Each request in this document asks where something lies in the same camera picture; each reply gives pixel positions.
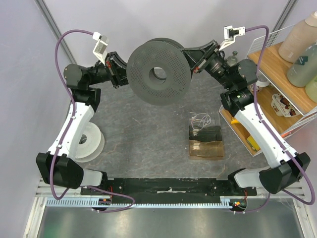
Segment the dark grey cable spool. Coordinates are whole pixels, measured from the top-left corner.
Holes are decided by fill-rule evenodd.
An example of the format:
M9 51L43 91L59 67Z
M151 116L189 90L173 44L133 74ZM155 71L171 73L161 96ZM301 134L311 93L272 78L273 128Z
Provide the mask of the dark grey cable spool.
M141 100L166 106L180 101L191 83L183 46L169 38L155 38L136 48L129 57L128 83Z

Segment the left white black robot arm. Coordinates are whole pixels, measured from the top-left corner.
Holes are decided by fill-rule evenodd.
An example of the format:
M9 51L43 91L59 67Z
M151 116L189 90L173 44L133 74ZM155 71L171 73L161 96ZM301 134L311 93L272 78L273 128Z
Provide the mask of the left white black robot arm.
M71 189L91 186L98 195L107 193L109 184L103 180L106 174L82 168L75 162L75 154L84 129L101 100L101 89L92 86L108 81L114 88L127 85L126 66L117 52L110 52L105 63L97 61L91 67L69 64L64 69L66 89L71 95L68 116L52 146L36 157L36 164L46 184Z

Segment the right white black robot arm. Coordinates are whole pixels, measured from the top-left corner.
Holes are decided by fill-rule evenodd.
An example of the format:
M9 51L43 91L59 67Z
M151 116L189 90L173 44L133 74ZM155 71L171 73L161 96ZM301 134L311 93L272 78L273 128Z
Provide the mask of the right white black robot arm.
M262 186L269 193L277 194L306 177L311 161L308 154L298 153L281 137L254 101L255 94L247 88L257 81L257 65L243 59L229 66L215 40L200 47L184 48L182 53L192 72L205 70L227 90L220 95L224 109L255 139L269 165L267 169L238 170L227 182L228 192L238 195L245 187Z

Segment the glass bottle green cap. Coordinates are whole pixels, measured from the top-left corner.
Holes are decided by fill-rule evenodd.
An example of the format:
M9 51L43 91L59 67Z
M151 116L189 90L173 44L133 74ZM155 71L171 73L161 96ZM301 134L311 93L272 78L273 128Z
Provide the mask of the glass bottle green cap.
M227 57L227 63L230 67L232 67L238 63L237 55L238 55L238 52L233 51L232 54Z

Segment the white paper cup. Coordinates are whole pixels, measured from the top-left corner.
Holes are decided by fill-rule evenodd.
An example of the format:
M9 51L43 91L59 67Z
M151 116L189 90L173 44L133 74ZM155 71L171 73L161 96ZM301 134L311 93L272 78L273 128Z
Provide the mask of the white paper cup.
M258 74L257 75L257 82L256 84L251 84L249 86L249 90L250 92L253 94L255 91L258 93L260 92L263 88L267 87L269 85L269 81L267 80L267 78L265 76L263 76L262 74Z

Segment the yellow candy bag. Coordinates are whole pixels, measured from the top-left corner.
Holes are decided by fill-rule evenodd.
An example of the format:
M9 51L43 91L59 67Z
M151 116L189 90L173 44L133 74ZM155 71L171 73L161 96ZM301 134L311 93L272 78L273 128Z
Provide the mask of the yellow candy bag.
M231 124L239 124L240 122L236 118L231 119Z

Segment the orange snack box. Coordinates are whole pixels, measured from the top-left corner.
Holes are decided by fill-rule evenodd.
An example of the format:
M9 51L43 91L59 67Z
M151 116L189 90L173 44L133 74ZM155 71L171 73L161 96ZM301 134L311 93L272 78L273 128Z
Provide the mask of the orange snack box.
M253 151L258 152L261 149L251 135L246 139L246 141Z

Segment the white pudding cup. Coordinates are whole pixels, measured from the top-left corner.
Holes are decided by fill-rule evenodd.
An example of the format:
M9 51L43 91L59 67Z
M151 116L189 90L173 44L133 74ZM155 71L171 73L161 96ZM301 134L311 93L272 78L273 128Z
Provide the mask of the white pudding cup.
M300 113L292 106L292 104L280 93L272 95L271 107L279 117L295 117Z

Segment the beige plastic bottle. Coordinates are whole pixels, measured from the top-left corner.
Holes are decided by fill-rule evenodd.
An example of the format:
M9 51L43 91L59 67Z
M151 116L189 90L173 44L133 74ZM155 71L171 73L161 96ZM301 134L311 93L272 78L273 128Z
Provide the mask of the beige plastic bottle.
M281 44L278 53L287 62L294 63L302 52L317 40L317 12L294 25Z

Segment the green liquid bottle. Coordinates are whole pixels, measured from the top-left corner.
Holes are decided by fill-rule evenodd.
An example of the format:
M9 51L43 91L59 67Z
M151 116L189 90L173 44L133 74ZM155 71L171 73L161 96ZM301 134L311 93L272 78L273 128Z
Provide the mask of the green liquid bottle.
M317 75L317 42L297 58L287 71L288 81L299 88L305 87Z

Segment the light green bottle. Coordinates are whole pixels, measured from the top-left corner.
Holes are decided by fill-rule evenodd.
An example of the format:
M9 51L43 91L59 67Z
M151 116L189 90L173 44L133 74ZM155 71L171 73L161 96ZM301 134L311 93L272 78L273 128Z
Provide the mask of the light green bottle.
M317 103L317 76L315 76L306 86L305 92L307 96Z

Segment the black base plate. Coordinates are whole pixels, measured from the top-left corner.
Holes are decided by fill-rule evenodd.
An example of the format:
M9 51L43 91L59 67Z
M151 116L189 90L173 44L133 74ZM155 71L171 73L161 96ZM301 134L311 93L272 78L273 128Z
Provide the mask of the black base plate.
M99 186L109 192L136 198L163 193L186 193L211 196L256 196L254 187L240 188L229 179L216 178L108 178Z

